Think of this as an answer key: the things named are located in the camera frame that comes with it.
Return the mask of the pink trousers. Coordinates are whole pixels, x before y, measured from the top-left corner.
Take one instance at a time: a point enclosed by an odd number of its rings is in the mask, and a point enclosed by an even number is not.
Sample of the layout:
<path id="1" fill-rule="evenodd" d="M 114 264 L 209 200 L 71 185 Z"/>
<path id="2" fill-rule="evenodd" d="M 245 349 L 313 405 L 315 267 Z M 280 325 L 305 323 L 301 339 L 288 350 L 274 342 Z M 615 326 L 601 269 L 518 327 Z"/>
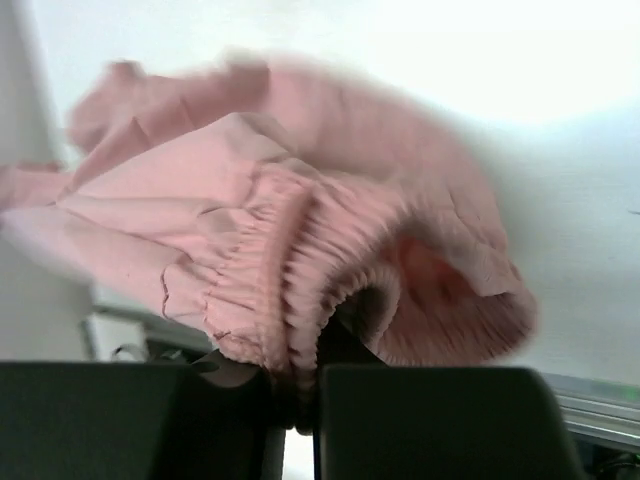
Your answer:
<path id="1" fill-rule="evenodd" d="M 68 135 L 74 171 L 2 168 L 2 226 L 264 369 L 287 427 L 311 428 L 333 320 L 418 367 L 484 363 L 535 327 L 482 172 L 381 88 L 285 59 L 179 77 L 121 62 Z"/>

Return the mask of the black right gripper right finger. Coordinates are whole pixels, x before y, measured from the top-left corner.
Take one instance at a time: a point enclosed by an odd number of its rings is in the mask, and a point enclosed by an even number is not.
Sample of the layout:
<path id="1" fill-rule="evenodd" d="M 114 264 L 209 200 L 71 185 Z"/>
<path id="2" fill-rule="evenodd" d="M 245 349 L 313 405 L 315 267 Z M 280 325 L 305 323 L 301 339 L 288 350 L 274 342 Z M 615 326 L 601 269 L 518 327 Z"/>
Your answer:
<path id="1" fill-rule="evenodd" d="M 318 346 L 318 479 L 580 479 L 542 377 L 513 367 L 390 367 L 341 323 Z"/>

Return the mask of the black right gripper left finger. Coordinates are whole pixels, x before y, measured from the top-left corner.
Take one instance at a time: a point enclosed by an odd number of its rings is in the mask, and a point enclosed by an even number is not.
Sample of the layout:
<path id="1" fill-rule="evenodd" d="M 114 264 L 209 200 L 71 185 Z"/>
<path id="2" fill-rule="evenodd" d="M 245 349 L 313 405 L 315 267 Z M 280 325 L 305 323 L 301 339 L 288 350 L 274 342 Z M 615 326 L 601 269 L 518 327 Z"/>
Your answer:
<path id="1" fill-rule="evenodd" d="M 5 362 L 5 479 L 278 479 L 269 381 L 211 353 L 184 364 Z"/>

